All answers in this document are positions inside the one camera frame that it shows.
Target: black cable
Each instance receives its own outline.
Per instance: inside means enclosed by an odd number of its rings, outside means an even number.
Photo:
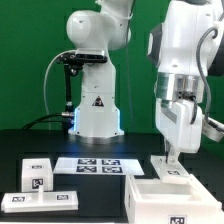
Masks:
[[[36,124],[36,123],[38,123],[38,122],[40,122],[40,121],[43,121],[43,120],[52,118],[52,117],[61,117],[61,114],[60,114],[60,113],[54,113],[54,114],[49,114],[49,115],[40,117],[40,118],[36,119],[35,121],[30,122],[30,123],[24,125],[24,126],[22,127],[22,129],[29,129],[29,128],[31,128],[34,124]]]
[[[197,104],[196,97],[195,96],[192,97],[192,100],[194,102],[194,109],[193,109],[193,115],[192,115],[190,124],[194,124],[196,117],[197,117],[197,111],[198,111],[198,104]]]
[[[40,124],[40,123],[61,123],[62,121],[56,121],[56,120],[48,120],[48,121],[36,121],[36,122],[32,122],[32,124],[30,124],[28,127],[23,128],[23,130],[29,130],[30,128],[32,128],[35,124]]]

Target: warning label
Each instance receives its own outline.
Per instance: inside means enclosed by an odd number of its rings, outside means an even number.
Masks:
[[[95,100],[95,102],[93,103],[92,106],[95,106],[95,107],[104,107],[103,105],[103,101],[102,99],[100,98],[100,96],[98,96]]]

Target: cable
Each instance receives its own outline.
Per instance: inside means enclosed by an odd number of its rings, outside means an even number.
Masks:
[[[134,0],[130,15],[133,14],[133,9],[135,6],[136,0]],[[126,66],[127,66],[127,80],[128,80],[128,95],[129,95],[129,110],[130,110],[130,117],[131,117],[131,128],[133,131],[135,131],[135,122],[134,122],[134,115],[133,115],[133,104],[132,104],[132,94],[131,94],[131,81],[130,81],[130,67],[129,67],[129,50],[128,50],[128,32],[130,28],[130,20],[128,21],[127,25],[127,34],[126,34]]]
[[[208,36],[208,34],[210,34],[212,31],[215,31],[215,35],[213,36],[213,39],[217,37],[218,35],[218,30],[216,27],[211,27],[209,28],[201,37],[201,39],[199,40],[198,42],[198,45],[197,45],[197,50],[196,50],[196,62],[197,62],[197,66],[198,66],[198,70],[199,70],[199,73],[200,73],[200,76],[201,76],[201,79],[204,83],[204,86],[205,86],[205,91],[206,91],[206,94],[207,94],[207,103],[206,103],[206,107],[205,107],[205,121],[207,123],[209,123],[209,120],[208,120],[208,116],[209,116],[209,111],[210,111],[210,106],[211,106],[211,91],[210,91],[210,88],[209,88],[209,85],[208,85],[208,82],[206,80],[206,77],[204,75],[204,72],[203,72],[203,69],[202,69],[202,66],[201,66],[201,56],[200,56],[200,51],[201,51],[201,46],[204,42],[204,40],[206,39],[206,37]]]
[[[222,21],[223,19],[224,19],[224,13],[222,13],[222,15],[221,15],[219,21]]]
[[[48,120],[48,121],[36,121],[36,122],[33,122],[32,125],[30,124],[30,126],[26,127],[26,128],[23,128],[23,130],[28,130],[30,128],[32,128],[35,124],[39,124],[39,123],[61,123],[62,121],[56,121],[56,120]]]
[[[44,76],[44,86],[43,86],[43,94],[44,94],[44,105],[45,105],[45,110],[46,113],[49,114],[49,108],[48,108],[48,103],[47,103],[47,93],[46,93],[46,88],[47,88],[47,79],[48,79],[48,75],[49,75],[49,71],[53,65],[53,63],[55,62],[55,60],[60,57],[62,54],[65,53],[71,53],[74,52],[75,50],[69,50],[69,51],[64,51],[60,54],[58,54],[57,56],[54,57],[54,59],[50,62],[50,64],[47,67],[47,70],[45,72],[45,76]]]
[[[192,97],[192,100],[194,102],[194,109],[193,109],[193,115],[192,115],[190,124],[194,124],[196,117],[197,117],[197,111],[198,111],[198,104],[197,104],[196,97],[195,96]]]
[[[39,122],[41,122],[41,121],[43,121],[43,120],[52,118],[52,117],[61,117],[61,114],[60,114],[60,113],[55,113],[55,114],[49,114],[49,115],[40,117],[40,118],[36,119],[35,121],[26,124],[25,126],[22,127],[22,129],[29,129],[29,128],[31,128],[34,124],[39,123]]]

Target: sticker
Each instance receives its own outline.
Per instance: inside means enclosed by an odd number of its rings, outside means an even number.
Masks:
[[[77,173],[96,173],[96,166],[77,166]]]
[[[32,166],[32,169],[42,169],[43,166],[42,165],[34,165]]]
[[[110,165],[110,166],[120,166],[120,160],[119,159],[103,159],[102,160],[103,165]]]
[[[102,167],[103,173],[123,173],[121,167]]]
[[[57,195],[57,200],[68,200],[68,195]]]
[[[180,173],[176,170],[167,170],[168,174],[170,175],[180,175]]]
[[[81,164],[81,165],[96,165],[96,159],[79,159],[78,164]]]
[[[13,197],[12,202],[24,202],[26,197]]]
[[[187,224],[186,216],[171,216],[169,217],[169,224]]]
[[[43,185],[43,179],[32,179],[32,189],[39,189],[40,185]]]
[[[100,96],[98,96],[95,100],[95,102],[93,103],[92,106],[95,106],[95,107],[104,107],[103,105],[103,101],[102,99],[100,98]]]

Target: white block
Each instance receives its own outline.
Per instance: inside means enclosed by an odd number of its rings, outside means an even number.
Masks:
[[[125,207],[130,223],[224,223],[222,204],[193,175],[190,175],[189,185],[127,176]]]
[[[5,213],[77,209],[78,198],[75,191],[5,194],[1,205],[1,210]]]
[[[24,159],[22,166],[22,192],[53,190],[53,173],[49,159]]]

